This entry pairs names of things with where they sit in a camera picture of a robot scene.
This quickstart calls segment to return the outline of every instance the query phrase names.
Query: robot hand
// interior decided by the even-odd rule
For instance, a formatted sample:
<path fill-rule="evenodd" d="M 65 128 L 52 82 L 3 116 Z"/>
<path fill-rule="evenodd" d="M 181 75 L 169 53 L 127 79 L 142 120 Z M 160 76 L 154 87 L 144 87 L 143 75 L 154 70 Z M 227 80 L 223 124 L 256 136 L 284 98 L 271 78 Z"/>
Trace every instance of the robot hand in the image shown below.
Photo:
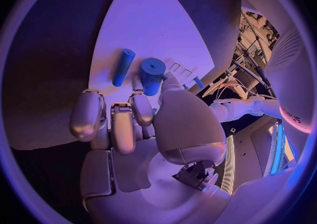
<path fill-rule="evenodd" d="M 239 119 L 244 114 L 262 116 L 263 111 L 258 110 L 256 103 L 264 102 L 262 96 L 251 96 L 247 100 L 239 99 L 220 99 L 215 100 L 209 107 L 214 112 L 220 122 L 228 122 Z"/>

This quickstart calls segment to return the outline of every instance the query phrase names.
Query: blue light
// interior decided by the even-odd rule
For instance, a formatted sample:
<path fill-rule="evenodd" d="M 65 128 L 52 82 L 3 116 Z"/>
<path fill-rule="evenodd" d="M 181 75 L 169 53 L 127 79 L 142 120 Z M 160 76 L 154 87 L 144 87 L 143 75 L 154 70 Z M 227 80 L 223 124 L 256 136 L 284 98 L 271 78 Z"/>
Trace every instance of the blue light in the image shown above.
<path fill-rule="evenodd" d="M 277 140 L 276 140 L 276 149 L 275 149 L 275 155 L 273 160 L 273 165 L 271 168 L 270 175 L 274 175 L 280 171 L 282 162 L 283 162 L 283 156 L 284 156 L 284 128 L 281 122 L 278 123 L 277 127 Z"/>

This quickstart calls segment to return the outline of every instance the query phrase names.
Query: pink light strip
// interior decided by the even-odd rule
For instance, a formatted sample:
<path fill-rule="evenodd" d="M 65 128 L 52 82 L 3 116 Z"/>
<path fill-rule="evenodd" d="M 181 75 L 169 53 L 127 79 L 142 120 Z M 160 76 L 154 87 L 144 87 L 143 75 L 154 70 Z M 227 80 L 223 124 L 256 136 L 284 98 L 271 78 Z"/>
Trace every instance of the pink light strip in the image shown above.
<path fill-rule="evenodd" d="M 306 128 L 303 128 L 301 127 L 298 123 L 295 123 L 292 119 L 290 119 L 282 110 L 281 107 L 279 107 L 279 111 L 281 112 L 281 115 L 282 117 L 290 124 L 292 125 L 293 127 L 295 127 L 296 129 L 304 132 L 304 133 L 311 133 L 312 130 L 311 129 L 306 129 Z"/>

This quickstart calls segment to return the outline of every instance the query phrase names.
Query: vent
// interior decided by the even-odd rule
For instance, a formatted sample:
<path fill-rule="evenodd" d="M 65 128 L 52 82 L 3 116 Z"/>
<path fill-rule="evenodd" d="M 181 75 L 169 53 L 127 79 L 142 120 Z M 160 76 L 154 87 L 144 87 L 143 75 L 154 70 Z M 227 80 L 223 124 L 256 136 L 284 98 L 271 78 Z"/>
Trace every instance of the vent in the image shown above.
<path fill-rule="evenodd" d="M 298 54 L 301 47 L 301 38 L 297 31 L 289 32 L 285 38 L 278 40 L 269 61 L 269 67 L 276 67 L 289 62 Z"/>

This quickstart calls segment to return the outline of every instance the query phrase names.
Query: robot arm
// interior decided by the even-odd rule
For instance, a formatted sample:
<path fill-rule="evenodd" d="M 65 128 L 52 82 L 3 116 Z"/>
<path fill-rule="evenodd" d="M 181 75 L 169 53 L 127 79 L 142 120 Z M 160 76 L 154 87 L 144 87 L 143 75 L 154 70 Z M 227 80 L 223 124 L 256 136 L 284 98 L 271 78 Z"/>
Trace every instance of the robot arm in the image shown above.
<path fill-rule="evenodd" d="M 217 119 L 222 122 L 237 120 L 244 114 L 262 116 L 263 114 L 281 118 L 277 100 L 266 100 L 262 96 L 251 96 L 247 100 L 222 99 L 215 100 L 210 109 Z"/>

